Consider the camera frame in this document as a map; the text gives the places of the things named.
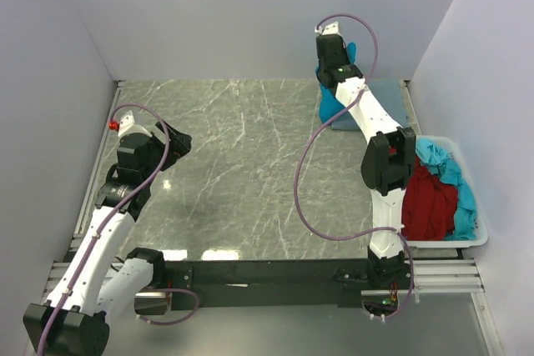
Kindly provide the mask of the teal blue t-shirt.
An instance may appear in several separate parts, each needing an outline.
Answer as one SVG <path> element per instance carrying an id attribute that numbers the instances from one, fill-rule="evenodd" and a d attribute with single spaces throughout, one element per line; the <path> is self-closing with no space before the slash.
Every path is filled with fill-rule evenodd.
<path id="1" fill-rule="evenodd" d="M 354 42 L 349 42 L 345 48 L 350 62 L 355 63 L 357 53 L 356 44 Z M 320 95 L 319 119 L 322 123 L 325 123 L 341 111 L 344 106 L 336 100 L 335 96 L 322 83 L 320 84 Z"/>

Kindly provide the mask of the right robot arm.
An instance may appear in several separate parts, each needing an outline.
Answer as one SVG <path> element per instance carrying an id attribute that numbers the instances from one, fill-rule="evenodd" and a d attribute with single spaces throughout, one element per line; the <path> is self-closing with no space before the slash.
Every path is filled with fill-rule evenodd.
<path id="1" fill-rule="evenodd" d="M 408 273 L 400 234 L 402 204 L 415 170 L 416 134 L 412 128 L 403 128 L 379 103 L 363 73 L 350 61 L 341 35 L 318 35 L 316 49 L 317 78 L 350 108 L 348 113 L 367 143 L 360 165 L 373 210 L 366 278 L 373 287 L 385 288 Z"/>

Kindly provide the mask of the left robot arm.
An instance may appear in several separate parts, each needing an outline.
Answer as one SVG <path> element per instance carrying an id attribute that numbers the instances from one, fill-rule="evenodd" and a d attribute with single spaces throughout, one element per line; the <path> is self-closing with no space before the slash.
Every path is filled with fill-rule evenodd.
<path id="1" fill-rule="evenodd" d="M 159 140 L 132 117 L 112 121 L 117 161 L 98 191 L 83 241 L 66 272 L 42 303 L 28 305 L 23 324 L 38 355 L 100 355 L 112 322 L 137 292 L 155 291 L 167 279 L 162 252 L 136 248 L 111 278 L 106 275 L 151 192 L 155 176 L 191 150 L 192 138 L 156 123 Z"/>

